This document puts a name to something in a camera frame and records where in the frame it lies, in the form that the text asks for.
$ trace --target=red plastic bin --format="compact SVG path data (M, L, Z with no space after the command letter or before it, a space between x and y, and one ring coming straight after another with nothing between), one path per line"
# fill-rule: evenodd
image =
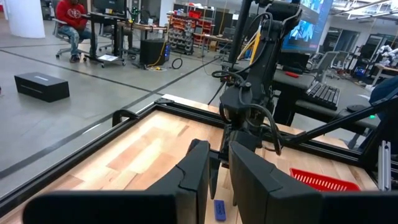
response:
M192 18L200 19L201 12L191 10L191 11L189 11L188 16L192 17Z
M311 172L291 168L290 175L295 179L307 184L314 189L320 191L359 191L361 190L358 185L327 177L324 175L314 174Z

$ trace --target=blue eraser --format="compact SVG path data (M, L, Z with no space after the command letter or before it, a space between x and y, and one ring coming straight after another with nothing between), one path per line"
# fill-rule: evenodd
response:
M223 200L214 200L214 214L217 221L225 221L225 206Z

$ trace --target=concrete floor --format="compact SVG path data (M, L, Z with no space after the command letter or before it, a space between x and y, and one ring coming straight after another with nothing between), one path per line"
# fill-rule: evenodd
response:
M70 64L69 54L57 60L56 51L68 45L53 37L52 29L53 23L45 21L45 39L23 39L11 36L7 22L0 19L0 198L108 130L113 111L138 111L166 93L207 103L220 85L202 67L214 54L202 62L199 49L183 56L182 68L165 72L139 70L130 63L106 68L89 62ZM80 48L88 50L88 43ZM99 43L109 40L100 37ZM219 70L218 63L206 65L207 73ZM18 94L14 75L27 72L68 81L70 98L46 103ZM356 88L344 80L331 82L341 89ZM218 98L212 104L216 106ZM293 122L304 130L322 124L299 114ZM328 135L350 140L354 133L337 130Z

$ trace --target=black keyboard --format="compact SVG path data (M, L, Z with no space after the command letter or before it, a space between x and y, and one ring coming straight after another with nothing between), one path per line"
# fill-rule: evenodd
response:
M337 110L340 89L315 81L305 94L307 101L331 110Z

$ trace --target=aluminum frame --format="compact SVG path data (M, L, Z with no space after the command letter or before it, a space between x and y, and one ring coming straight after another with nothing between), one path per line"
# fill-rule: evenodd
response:
M18 205L25 202L30 197L34 196L44 187L57 180L63 174L67 173L70 169L75 167L77 164L83 162L96 151L100 150L113 139L118 137L129 128L133 127L138 122L142 121L145 117L147 117L154 111L163 111L166 113L212 125L217 128L224 128L225 126L224 122L221 119L221 116L217 113L212 113L209 111L176 103L172 100L168 100L165 98L160 98L156 100L153 104L147 106L137 114L128 110L118 110L113 114L113 127L110 130L100 135L98 138L92 140L85 146L79 148L76 152L64 158L62 161L59 161L52 167L49 167L47 170L43 171L36 177L30 179L25 184L21 185L20 187L14 189L12 192L0 198L0 217L3 217L12 209L16 208ZM286 137L294 136L285 132L281 132L281 134ZM270 141L271 135L264 136L264 140ZM284 145L286 147L291 147L299 151L311 153L327 159L333 159L335 161L344 162L352 166L361 167L369 174L370 177L374 179L374 181L376 181L375 179L377 177L373 174L373 171L377 170L376 166L364 163L364 160L361 159L363 155L358 152L350 151L314 140L309 140L303 143L286 141ZM373 153L378 154L378 147L376 147L373 151ZM398 176L397 162L391 163L391 171L392 176Z

